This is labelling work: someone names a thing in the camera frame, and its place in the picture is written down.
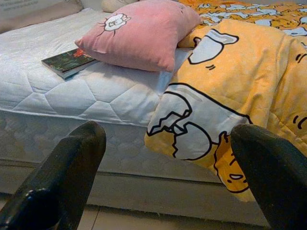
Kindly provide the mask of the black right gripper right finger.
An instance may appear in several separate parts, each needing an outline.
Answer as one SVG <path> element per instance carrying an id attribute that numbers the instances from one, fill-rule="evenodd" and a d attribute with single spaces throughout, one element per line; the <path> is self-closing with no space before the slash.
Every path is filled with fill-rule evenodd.
<path id="1" fill-rule="evenodd" d="M 307 228 L 307 158 L 291 142 L 256 125 L 231 131 L 231 148 L 270 227 Z"/>

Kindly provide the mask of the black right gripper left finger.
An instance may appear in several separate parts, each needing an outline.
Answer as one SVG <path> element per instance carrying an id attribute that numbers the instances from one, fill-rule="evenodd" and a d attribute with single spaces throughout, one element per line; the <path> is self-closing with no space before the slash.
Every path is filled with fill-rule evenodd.
<path id="1" fill-rule="evenodd" d="M 2 230 L 75 230 L 106 151 L 105 130 L 89 121 L 64 137 L 0 211 Z"/>

